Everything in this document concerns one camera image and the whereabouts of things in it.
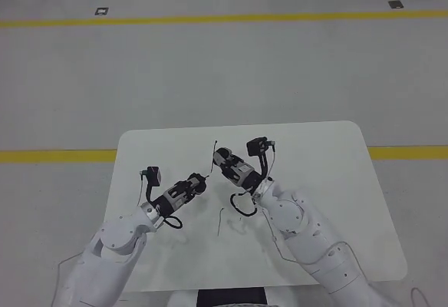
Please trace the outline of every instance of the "white table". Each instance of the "white table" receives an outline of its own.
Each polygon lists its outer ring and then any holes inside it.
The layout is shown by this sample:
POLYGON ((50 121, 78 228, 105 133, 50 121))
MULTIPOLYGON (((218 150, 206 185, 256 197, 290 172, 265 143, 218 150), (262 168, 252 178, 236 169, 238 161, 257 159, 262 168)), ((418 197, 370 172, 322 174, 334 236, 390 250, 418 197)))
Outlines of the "white table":
MULTIPOLYGON (((351 244, 369 280, 406 275, 407 263, 364 138, 349 121, 128 131, 118 145, 105 220, 135 210, 139 171, 148 166, 160 167, 163 178, 153 198, 193 172, 206 175, 214 140, 259 170, 245 144, 262 136, 277 142, 272 177, 285 189, 307 189, 351 244)), ((219 168, 207 185, 202 196, 176 212, 182 230, 163 226, 151 235, 125 292, 315 283, 299 265, 279 257, 262 214, 245 218, 230 206, 229 196, 240 189, 219 168)), ((292 257, 283 242, 279 245, 292 257)))

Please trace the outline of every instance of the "robotic hand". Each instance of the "robotic hand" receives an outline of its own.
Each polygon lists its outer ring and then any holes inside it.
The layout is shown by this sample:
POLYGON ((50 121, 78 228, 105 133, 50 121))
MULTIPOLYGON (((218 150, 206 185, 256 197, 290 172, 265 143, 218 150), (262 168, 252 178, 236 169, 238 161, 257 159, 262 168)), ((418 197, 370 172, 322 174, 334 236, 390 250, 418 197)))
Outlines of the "robotic hand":
POLYGON ((160 185, 158 167, 148 167, 140 173, 149 182, 147 202, 138 206, 129 216, 105 222, 94 234, 84 249, 56 301, 58 307, 111 307, 113 306, 133 271, 146 245, 147 233, 154 233, 156 222, 163 218, 173 228, 181 228, 181 221, 171 216, 182 205, 200 195, 206 189, 206 178, 198 173, 187 180, 179 181, 154 201, 150 200, 153 187, 160 185), (175 226, 168 219, 180 222, 175 226), (117 255, 126 256, 123 261, 114 261, 102 255, 106 248, 117 255))
MULTIPOLYGON (((250 157, 259 157, 261 174, 227 148, 216 150, 213 162, 221 168, 224 177, 245 189, 239 195, 250 193, 253 203, 268 211, 270 221, 283 235, 285 244, 297 261, 285 260, 301 265, 339 306, 397 306, 368 283, 360 266, 356 265, 349 253, 350 246, 342 240, 329 220, 308 201, 304 191, 284 191, 271 177, 267 177, 265 152, 269 147, 275 152, 275 142, 259 137, 249 141, 246 146, 250 157)), ((233 197, 232 206, 243 214, 234 205, 233 197)), ((255 208, 253 213, 244 215, 251 216, 256 212, 255 208)))

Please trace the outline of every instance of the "black object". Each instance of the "black object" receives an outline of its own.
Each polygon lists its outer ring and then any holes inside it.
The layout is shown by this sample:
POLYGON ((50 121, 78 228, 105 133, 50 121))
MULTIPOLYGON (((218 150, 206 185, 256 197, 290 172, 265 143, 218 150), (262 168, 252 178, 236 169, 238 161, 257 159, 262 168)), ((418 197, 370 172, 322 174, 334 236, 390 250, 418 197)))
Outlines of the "black object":
POLYGON ((391 8, 404 8, 403 3, 401 3, 401 1, 388 1, 387 3, 389 3, 391 8))
POLYGON ((149 202, 149 203, 155 209, 157 208, 160 216, 162 216, 165 219, 167 217, 171 216, 171 214, 173 214, 175 212, 175 210, 173 209, 173 206, 171 206, 171 203, 164 195, 157 197, 153 202, 149 202))
POLYGON ((95 16, 105 16, 108 14, 108 8, 97 8, 94 13, 95 16))
POLYGON ((250 194, 253 195, 256 188, 258 188, 262 181, 262 175, 253 170, 242 182, 242 188, 249 191, 250 194))
POLYGON ((267 138, 257 137, 254 140, 250 140, 246 143, 246 149, 250 157, 259 157, 268 149, 267 138))
POLYGON ((199 290, 196 307, 214 307, 231 304, 267 304, 263 288, 205 289, 199 290))
POLYGON ((152 187, 158 187, 161 185, 161 172, 159 167, 148 167, 141 173, 142 176, 147 178, 147 183, 152 187))

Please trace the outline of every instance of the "black cable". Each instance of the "black cable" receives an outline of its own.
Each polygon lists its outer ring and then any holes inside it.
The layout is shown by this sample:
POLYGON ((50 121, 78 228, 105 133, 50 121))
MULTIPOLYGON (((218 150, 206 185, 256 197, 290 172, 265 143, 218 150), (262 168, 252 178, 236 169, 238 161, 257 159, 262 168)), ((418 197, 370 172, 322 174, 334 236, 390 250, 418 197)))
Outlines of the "black cable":
POLYGON ((254 216, 254 215, 256 214, 256 212, 258 211, 258 210, 256 209, 256 207, 255 207, 255 211, 253 211, 253 212, 251 212, 251 213, 244 213, 244 212, 242 212, 242 211, 241 211, 241 210, 234 204, 234 197, 235 197, 236 195, 238 195, 238 196, 243 196, 243 195, 245 195, 246 193, 248 193, 248 191, 243 192, 243 193, 239 193, 239 194, 234 193, 233 195, 231 195, 231 199, 230 199, 229 201, 231 202, 231 206, 232 206, 234 209, 236 209, 236 211, 238 211, 239 213, 241 213, 241 215, 246 216, 246 217, 254 216))
POLYGON ((262 180, 264 180, 267 177, 267 173, 268 173, 267 156, 265 154, 261 154, 261 155, 259 155, 259 160, 260 160, 260 168, 262 169, 261 178, 262 178, 262 180))
POLYGON ((182 229, 182 228, 183 228, 183 223, 182 223, 181 220, 180 220, 179 218, 177 218, 176 216, 167 216, 167 217, 163 220, 163 222, 164 222, 166 225, 168 225, 169 227, 174 228, 174 229, 182 229), (179 225, 175 225, 175 224, 172 224, 172 223, 168 222, 167 220, 169 220, 169 219, 173 219, 173 220, 177 221, 177 222, 179 223, 179 225))
POLYGON ((150 184, 147 185, 146 188, 146 200, 148 203, 150 203, 151 205, 153 204, 153 201, 150 199, 150 194, 153 192, 153 186, 151 186, 150 184))

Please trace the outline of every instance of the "white cable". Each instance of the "white cable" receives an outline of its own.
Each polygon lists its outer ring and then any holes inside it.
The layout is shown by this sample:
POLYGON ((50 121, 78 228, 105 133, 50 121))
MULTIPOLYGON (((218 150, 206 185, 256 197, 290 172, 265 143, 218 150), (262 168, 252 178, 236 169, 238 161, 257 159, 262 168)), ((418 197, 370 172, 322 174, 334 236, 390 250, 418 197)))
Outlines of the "white cable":
POLYGON ((273 151, 272 165, 270 165, 270 170, 268 170, 267 177, 269 177, 270 174, 272 173, 272 168, 273 168, 273 165, 274 165, 274 164, 275 164, 275 151, 273 151))
POLYGON ((55 298, 57 297, 58 282, 59 282, 59 279, 61 278, 61 265, 63 263, 66 263, 67 261, 73 259, 73 258, 76 258, 76 257, 80 256, 81 254, 82 254, 82 252, 81 253, 77 253, 77 254, 75 254, 73 256, 70 256, 67 259, 64 259, 64 260, 60 261, 57 264, 57 277, 55 278, 55 291, 54 291, 54 296, 52 297, 52 302, 50 303, 50 307, 54 307, 55 298))
POLYGON ((140 198, 142 197, 142 187, 143 187, 144 181, 142 180, 142 178, 140 178, 140 193, 139 193, 139 200, 137 201, 137 205, 139 206, 140 204, 140 198))

